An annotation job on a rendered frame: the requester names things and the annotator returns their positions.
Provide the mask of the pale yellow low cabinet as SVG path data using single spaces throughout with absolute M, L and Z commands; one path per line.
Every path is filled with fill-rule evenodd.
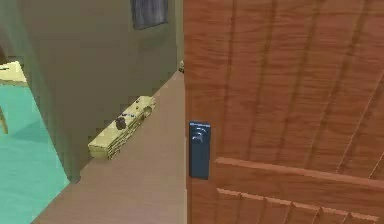
M 95 159 L 111 160 L 144 120 L 151 115 L 155 106 L 154 97 L 138 97 L 118 116 L 125 119 L 126 128 L 123 130 L 116 128 L 117 117 L 88 144 L 90 155 Z

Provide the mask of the brown wooden room door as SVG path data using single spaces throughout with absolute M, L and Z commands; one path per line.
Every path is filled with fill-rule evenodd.
M 384 224 L 384 0 L 183 0 L 183 28 L 187 224 Z

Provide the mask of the pale yellow wooden table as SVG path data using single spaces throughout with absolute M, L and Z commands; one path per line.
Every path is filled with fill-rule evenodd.
M 27 87 L 27 79 L 19 61 L 0 65 L 0 85 Z M 8 133 L 8 125 L 2 108 L 0 107 L 0 127 Z

